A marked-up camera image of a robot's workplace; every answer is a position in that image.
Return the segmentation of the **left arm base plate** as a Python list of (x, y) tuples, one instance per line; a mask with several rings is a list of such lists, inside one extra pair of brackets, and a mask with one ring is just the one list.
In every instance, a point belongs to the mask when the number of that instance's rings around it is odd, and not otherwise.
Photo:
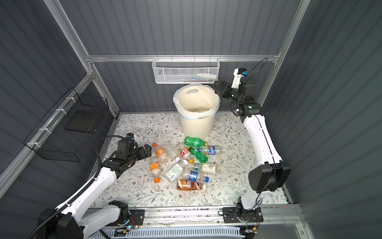
[(145, 210), (129, 210), (129, 216), (125, 219), (122, 219), (121, 221), (116, 221), (113, 223), (110, 223), (106, 225), (107, 227), (112, 227), (112, 226), (122, 226), (122, 227), (127, 227), (127, 226), (132, 226), (138, 227), (142, 226), (144, 219), (145, 219)]

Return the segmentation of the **red label cola bottle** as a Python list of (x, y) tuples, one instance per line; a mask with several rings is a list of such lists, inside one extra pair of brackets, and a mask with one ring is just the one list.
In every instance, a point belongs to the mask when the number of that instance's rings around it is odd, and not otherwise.
[(180, 158), (182, 159), (189, 159), (190, 155), (191, 155), (191, 152), (187, 148), (184, 148), (180, 151)]

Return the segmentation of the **blue label water bottle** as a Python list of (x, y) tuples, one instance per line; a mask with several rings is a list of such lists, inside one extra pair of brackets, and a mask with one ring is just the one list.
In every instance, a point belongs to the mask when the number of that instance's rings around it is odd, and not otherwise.
[(193, 171), (188, 168), (184, 170), (183, 178), (186, 180), (192, 180), (201, 184), (207, 184), (210, 182), (210, 178), (206, 174), (203, 174), (202, 172), (198, 172), (198, 171)]

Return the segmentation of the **orange label bottle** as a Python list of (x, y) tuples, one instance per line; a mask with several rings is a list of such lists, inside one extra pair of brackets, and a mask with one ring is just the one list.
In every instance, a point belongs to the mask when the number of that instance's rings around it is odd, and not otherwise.
[(162, 175), (162, 163), (157, 158), (150, 158), (150, 174), (154, 178), (154, 183), (160, 183)]
[(152, 148), (159, 162), (167, 163), (169, 161), (169, 157), (162, 146), (158, 145), (157, 143), (153, 143)]

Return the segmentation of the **pepsi bottle blue label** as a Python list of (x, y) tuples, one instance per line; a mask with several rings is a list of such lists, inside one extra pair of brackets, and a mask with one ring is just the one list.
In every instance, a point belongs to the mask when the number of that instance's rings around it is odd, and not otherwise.
[(220, 155), (222, 153), (221, 146), (202, 146), (198, 151), (204, 155)]

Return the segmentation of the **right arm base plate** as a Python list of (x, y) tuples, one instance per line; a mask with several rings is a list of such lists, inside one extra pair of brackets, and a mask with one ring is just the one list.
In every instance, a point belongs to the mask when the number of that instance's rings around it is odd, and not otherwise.
[(222, 216), (226, 224), (232, 223), (262, 223), (264, 221), (261, 208), (245, 210), (238, 207), (222, 208)]

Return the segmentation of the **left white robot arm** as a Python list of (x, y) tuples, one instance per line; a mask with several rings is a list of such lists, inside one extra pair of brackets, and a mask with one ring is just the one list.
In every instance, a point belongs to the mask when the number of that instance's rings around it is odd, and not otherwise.
[(71, 197), (54, 210), (46, 209), (39, 218), (37, 227), (28, 238), (33, 239), (86, 239), (96, 232), (102, 235), (102, 228), (116, 223), (122, 227), (134, 222), (128, 205), (113, 200), (104, 208), (85, 216), (93, 201), (125, 171), (139, 160), (151, 157), (152, 147), (139, 146), (133, 133), (120, 136), (117, 151), (105, 161), (97, 156), (95, 174)]

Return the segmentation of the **small green bottle yellow cap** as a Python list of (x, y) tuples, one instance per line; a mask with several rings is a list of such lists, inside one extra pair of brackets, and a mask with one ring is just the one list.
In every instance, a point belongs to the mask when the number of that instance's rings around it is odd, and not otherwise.
[(195, 156), (195, 158), (200, 162), (200, 163), (206, 163), (208, 162), (208, 157), (204, 155), (203, 153), (199, 152), (197, 148), (188, 146), (189, 152)]

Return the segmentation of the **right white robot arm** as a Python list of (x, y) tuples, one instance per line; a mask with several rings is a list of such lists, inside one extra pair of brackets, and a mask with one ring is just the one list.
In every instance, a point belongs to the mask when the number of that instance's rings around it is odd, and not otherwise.
[(261, 221), (260, 206), (269, 193), (281, 188), (291, 172), (291, 166), (283, 162), (268, 133), (265, 117), (255, 97), (245, 95), (245, 84), (237, 88), (225, 81), (214, 82), (215, 93), (230, 100), (231, 111), (244, 124), (255, 148), (257, 163), (248, 174), (249, 189), (239, 197), (235, 216), (240, 221)]

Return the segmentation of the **clear bottle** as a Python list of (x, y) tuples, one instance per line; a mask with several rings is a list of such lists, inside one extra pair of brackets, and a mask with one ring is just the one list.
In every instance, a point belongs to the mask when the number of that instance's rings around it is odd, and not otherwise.
[(170, 142), (164, 142), (163, 148), (167, 153), (168, 157), (171, 159), (176, 159), (180, 155), (180, 151)]

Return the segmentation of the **brown drink bottle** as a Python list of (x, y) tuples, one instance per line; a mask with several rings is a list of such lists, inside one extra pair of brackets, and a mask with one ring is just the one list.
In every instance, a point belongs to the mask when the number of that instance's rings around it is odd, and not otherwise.
[(178, 191), (205, 191), (207, 186), (193, 180), (177, 180)]

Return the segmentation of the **green white label bottle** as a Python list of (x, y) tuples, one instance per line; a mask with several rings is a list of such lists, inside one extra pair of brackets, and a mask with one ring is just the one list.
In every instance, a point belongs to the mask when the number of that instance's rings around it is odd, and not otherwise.
[(185, 159), (178, 161), (164, 174), (164, 178), (169, 182), (174, 182), (182, 175), (188, 165), (189, 162)]

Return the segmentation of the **large green soda bottle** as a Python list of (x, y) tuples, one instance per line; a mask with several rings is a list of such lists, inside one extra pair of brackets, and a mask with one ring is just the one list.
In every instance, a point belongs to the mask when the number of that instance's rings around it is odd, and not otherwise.
[(208, 143), (197, 137), (186, 136), (184, 140), (184, 145), (200, 148), (203, 146), (208, 146)]

